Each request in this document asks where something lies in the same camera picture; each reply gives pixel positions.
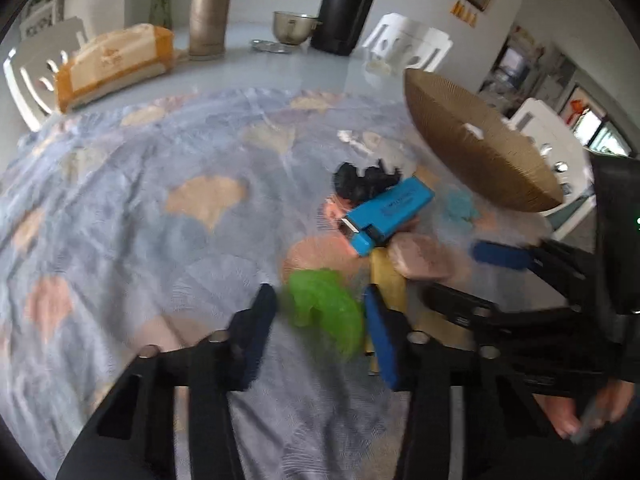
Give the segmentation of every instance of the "pink sponge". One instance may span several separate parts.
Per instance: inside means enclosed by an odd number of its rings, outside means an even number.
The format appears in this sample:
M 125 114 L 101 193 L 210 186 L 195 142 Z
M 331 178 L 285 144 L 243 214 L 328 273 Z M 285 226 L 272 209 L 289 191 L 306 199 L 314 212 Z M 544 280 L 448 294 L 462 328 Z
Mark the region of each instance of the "pink sponge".
M 408 280 L 444 280 L 452 273 L 446 248 L 425 235 L 398 233 L 388 248 L 394 269 Z

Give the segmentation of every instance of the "human hand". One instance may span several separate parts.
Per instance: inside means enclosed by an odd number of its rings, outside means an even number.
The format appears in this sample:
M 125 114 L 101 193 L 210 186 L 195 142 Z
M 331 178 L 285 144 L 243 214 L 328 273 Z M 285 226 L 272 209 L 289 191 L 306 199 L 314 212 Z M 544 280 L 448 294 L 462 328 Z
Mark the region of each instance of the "human hand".
M 610 380 L 596 396 L 596 405 L 602 416 L 593 423 L 593 428 L 601 428 L 606 422 L 617 422 L 626 413 L 634 397 L 635 385 L 626 381 Z M 545 412 L 556 433 L 568 438 L 582 427 L 575 416 L 575 401 L 565 397 L 534 395 Z

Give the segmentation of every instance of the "gold thermos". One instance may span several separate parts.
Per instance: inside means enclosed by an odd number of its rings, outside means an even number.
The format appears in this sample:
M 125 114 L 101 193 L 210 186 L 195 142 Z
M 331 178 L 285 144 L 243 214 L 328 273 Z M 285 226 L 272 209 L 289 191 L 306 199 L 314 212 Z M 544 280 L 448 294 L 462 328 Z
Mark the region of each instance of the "gold thermos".
M 226 23 L 231 0 L 193 0 L 189 23 L 191 59 L 206 60 L 225 53 Z

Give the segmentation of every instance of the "chair backrest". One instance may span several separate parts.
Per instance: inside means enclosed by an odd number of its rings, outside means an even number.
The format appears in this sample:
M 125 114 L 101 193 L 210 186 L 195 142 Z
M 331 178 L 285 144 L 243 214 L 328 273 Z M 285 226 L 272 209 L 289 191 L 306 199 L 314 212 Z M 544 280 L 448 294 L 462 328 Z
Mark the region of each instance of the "chair backrest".
M 564 121 L 546 104 L 527 99 L 508 125 L 530 137 L 546 162 L 555 170 L 564 191 L 564 203 L 549 215 L 574 202 L 590 185 L 586 152 Z
M 38 131 L 56 109 L 55 75 L 86 43 L 82 20 L 71 18 L 14 48 L 4 62 L 7 85 L 27 126 Z
M 428 28 L 400 14 L 386 14 L 362 47 L 397 72 L 405 68 L 435 72 L 453 42 L 437 28 Z

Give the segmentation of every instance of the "blue toy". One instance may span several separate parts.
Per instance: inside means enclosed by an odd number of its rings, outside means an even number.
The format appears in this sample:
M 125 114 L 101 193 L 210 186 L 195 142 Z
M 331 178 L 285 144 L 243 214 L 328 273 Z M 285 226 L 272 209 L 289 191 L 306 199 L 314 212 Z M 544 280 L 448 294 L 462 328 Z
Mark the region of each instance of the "blue toy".
M 433 191 L 412 176 L 352 210 L 341 219 L 340 232 L 360 256 L 367 256 L 432 199 Z

